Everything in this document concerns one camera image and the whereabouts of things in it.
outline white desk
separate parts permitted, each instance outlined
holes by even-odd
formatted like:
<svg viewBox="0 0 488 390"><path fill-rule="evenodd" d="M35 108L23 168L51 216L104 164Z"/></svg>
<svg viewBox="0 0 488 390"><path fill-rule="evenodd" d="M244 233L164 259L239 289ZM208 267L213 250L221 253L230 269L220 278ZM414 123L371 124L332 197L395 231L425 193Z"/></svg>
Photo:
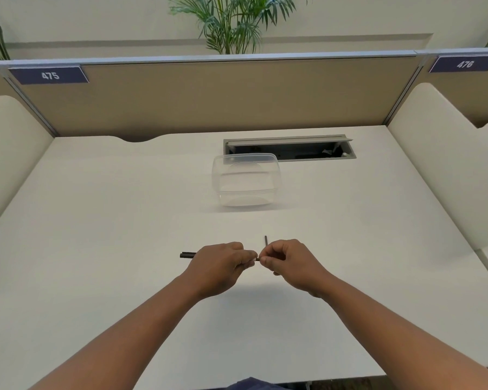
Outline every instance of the white desk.
<svg viewBox="0 0 488 390"><path fill-rule="evenodd" d="M225 209L224 138L346 134L355 160L281 163L284 195ZM0 218L0 389L26 388L187 266L299 238L334 274L488 366L488 273L384 126L56 138ZM194 307L136 389L382 374L321 300L255 266Z"/></svg>

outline right hand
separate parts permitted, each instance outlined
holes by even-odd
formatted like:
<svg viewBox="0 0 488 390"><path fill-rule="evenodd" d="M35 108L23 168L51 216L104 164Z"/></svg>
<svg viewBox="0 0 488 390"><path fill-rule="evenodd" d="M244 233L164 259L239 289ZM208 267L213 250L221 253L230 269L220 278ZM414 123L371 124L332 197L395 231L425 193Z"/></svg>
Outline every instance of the right hand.
<svg viewBox="0 0 488 390"><path fill-rule="evenodd" d="M278 240L267 245L259 254L260 264L281 275L294 288L321 297L322 290L332 275L296 239Z"/></svg>

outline transparent plastic box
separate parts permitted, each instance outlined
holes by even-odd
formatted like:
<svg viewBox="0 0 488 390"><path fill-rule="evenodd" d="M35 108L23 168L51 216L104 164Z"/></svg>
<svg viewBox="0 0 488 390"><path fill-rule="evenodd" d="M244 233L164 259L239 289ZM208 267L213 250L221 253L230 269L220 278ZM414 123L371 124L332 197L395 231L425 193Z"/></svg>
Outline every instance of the transparent plastic box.
<svg viewBox="0 0 488 390"><path fill-rule="evenodd" d="M278 160L272 153L217 156L213 160L212 186L221 205L273 203L282 186Z"/></svg>

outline blue label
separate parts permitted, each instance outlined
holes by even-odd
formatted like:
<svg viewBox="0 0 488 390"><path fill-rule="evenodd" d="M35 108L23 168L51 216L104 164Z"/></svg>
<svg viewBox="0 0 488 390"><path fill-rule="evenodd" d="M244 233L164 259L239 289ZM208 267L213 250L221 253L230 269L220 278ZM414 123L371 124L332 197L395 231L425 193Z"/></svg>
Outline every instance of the blue label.
<svg viewBox="0 0 488 390"><path fill-rule="evenodd" d="M488 71L488 55L482 56L440 56L430 72Z"/></svg>
<svg viewBox="0 0 488 390"><path fill-rule="evenodd" d="M72 67L10 68L9 71L22 85L88 83L88 79L79 65Z"/></svg>

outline white wall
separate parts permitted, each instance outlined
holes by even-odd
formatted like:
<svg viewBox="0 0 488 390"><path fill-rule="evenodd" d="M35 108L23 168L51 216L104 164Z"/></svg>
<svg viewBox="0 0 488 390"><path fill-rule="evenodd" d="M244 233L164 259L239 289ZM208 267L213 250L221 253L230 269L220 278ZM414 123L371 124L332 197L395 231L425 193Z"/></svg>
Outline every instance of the white wall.
<svg viewBox="0 0 488 390"><path fill-rule="evenodd" d="M484 45L488 0L314 0L270 29L262 52ZM16 57L199 54L195 18L167 0L0 0Z"/></svg>

